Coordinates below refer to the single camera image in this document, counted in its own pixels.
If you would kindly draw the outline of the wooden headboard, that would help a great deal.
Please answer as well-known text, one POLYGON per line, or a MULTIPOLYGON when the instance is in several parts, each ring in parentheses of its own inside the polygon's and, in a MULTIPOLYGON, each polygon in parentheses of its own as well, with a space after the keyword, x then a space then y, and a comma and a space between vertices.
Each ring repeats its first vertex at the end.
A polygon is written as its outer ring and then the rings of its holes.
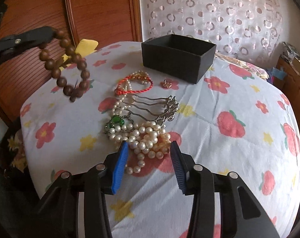
MULTIPOLYGON (((43 26, 62 30, 73 44, 93 39, 99 47, 139 41, 139 0, 0 0, 0 39, 43 26)), ((0 118, 9 125, 50 74, 33 48, 0 66, 0 118)))

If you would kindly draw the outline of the circle patterned sheer curtain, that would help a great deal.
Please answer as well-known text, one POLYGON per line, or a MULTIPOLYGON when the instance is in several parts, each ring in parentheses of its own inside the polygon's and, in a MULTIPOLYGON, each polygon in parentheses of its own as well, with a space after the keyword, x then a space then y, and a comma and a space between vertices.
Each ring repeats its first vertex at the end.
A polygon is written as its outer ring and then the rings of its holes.
POLYGON ((150 38, 208 40, 217 52, 251 63, 271 59, 282 21, 279 0, 147 0, 150 38))

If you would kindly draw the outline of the gold flower brooch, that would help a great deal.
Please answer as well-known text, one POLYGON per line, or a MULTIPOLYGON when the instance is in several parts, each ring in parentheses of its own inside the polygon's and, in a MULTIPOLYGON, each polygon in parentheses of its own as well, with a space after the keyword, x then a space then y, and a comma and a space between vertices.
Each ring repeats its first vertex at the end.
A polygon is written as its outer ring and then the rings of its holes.
POLYGON ((163 80, 161 82, 161 87, 164 89, 170 89, 172 87, 172 83, 168 82, 167 80, 163 80))

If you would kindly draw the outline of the black cardboard jewelry box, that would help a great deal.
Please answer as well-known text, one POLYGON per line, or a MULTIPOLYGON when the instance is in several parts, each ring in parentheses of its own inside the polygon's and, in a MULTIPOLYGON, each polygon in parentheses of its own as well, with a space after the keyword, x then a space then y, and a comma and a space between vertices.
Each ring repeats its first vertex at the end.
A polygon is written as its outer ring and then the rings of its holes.
POLYGON ((213 64, 216 45, 171 34, 143 42, 141 50, 145 67, 197 84, 213 64))

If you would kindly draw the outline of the green stone silver brooch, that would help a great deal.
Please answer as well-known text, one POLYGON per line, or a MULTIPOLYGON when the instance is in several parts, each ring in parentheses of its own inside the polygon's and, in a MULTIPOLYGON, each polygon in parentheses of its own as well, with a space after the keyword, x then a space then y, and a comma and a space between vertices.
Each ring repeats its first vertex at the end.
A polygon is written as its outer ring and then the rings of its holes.
POLYGON ((129 132, 133 128, 133 125, 134 120, 130 116, 114 114, 105 124, 103 133, 129 132))

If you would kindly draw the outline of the white floral bed sheet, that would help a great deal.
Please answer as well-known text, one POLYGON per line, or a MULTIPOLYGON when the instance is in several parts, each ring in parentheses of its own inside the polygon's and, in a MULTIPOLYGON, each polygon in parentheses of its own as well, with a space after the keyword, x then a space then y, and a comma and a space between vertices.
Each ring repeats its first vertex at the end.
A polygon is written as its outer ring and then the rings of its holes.
MULTIPOLYGON (((63 171, 78 174, 117 150, 103 133, 119 80, 143 70, 141 45, 118 42, 86 57, 90 87, 70 102, 55 80, 23 104, 20 117, 29 171, 42 196, 63 171)), ((182 152, 214 173, 237 172, 280 237, 287 237, 300 204, 300 132, 287 97, 276 87, 221 59, 195 85, 148 71, 146 97, 175 96, 179 110, 166 124, 182 152), (170 89, 161 82, 172 83, 170 89)), ((185 237, 192 198, 178 188, 169 156, 144 159, 107 197, 114 237, 185 237)))

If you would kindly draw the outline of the silver metal hair comb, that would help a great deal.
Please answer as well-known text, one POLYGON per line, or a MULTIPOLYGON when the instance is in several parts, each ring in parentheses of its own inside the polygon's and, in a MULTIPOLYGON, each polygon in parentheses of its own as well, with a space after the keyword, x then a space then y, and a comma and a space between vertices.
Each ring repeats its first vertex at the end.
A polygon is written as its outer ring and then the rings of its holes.
POLYGON ((179 102, 175 96, 151 98, 137 94, 123 95, 115 103, 114 112, 128 115, 134 122, 155 122, 165 126, 174 120, 179 110, 179 102))

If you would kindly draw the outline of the yellow plush toy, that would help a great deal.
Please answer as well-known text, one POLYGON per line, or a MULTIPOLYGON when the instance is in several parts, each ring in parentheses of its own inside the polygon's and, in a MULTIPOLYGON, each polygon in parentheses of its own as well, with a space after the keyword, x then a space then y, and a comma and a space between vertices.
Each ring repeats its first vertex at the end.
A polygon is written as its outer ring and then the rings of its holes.
MULTIPOLYGON (((94 53, 97 51, 97 47, 99 45, 99 42, 95 41, 95 40, 90 40, 90 39, 82 39, 78 46, 76 47, 75 51, 76 53, 80 54, 83 58, 85 58, 86 56, 94 53)), ((72 69, 72 68, 76 68, 77 64, 76 63, 72 63, 70 61, 71 57, 64 54, 62 55, 63 58, 63 65, 60 66, 60 70, 64 70, 64 69, 72 69)))

